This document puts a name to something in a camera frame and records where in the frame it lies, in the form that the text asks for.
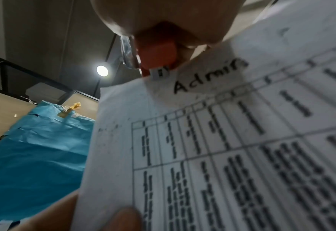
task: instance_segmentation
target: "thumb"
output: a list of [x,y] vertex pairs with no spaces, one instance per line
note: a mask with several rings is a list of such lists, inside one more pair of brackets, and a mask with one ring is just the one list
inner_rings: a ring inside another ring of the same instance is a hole
[[141,216],[134,208],[117,212],[101,231],[141,231]]

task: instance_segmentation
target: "paper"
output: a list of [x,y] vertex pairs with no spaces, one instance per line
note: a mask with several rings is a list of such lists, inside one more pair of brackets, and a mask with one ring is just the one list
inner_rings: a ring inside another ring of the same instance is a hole
[[73,231],[126,206],[147,231],[335,231],[336,1],[102,89],[79,193]]

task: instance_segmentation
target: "blue wrapping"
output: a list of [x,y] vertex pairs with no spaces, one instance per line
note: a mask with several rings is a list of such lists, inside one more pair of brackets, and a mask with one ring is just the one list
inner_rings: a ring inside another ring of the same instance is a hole
[[0,220],[20,220],[79,188],[93,119],[41,102],[0,140]]

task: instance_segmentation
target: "hand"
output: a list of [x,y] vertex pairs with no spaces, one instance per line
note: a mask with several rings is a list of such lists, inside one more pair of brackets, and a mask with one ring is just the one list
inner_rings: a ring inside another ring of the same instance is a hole
[[[12,231],[69,231],[77,198],[78,192],[75,191],[13,228]],[[122,209],[101,230],[141,231],[140,214],[133,208]]]
[[244,0],[91,0],[101,20],[116,34],[151,38],[169,29],[179,62],[198,45],[222,41]]

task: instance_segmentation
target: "ceiling light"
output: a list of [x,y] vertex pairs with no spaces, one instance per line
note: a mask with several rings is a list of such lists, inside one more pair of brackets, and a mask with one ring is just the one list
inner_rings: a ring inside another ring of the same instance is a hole
[[97,73],[103,77],[107,76],[108,75],[108,70],[106,67],[104,66],[98,66],[97,67]]

